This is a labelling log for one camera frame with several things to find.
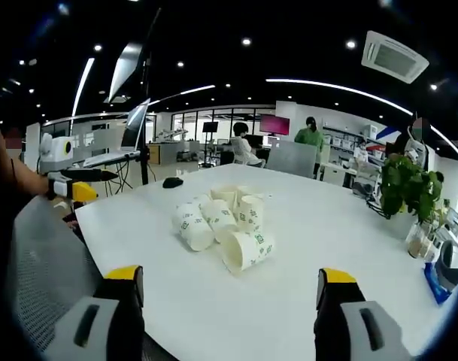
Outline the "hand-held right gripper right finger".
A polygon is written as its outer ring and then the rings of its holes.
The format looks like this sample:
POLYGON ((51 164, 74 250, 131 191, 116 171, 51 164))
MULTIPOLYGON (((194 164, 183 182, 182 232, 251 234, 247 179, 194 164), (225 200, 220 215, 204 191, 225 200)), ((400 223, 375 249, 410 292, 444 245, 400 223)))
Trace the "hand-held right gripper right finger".
POLYGON ((412 360, 399 324, 365 299, 347 272, 318 272, 314 343, 317 360, 412 360))

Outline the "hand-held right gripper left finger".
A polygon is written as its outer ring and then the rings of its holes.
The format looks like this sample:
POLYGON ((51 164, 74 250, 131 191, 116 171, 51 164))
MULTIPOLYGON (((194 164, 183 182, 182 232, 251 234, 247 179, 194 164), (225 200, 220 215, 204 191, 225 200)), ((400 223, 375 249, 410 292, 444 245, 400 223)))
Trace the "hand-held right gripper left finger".
POLYGON ((80 299, 54 328, 51 360, 141 360, 143 267, 108 272, 93 296, 80 299))

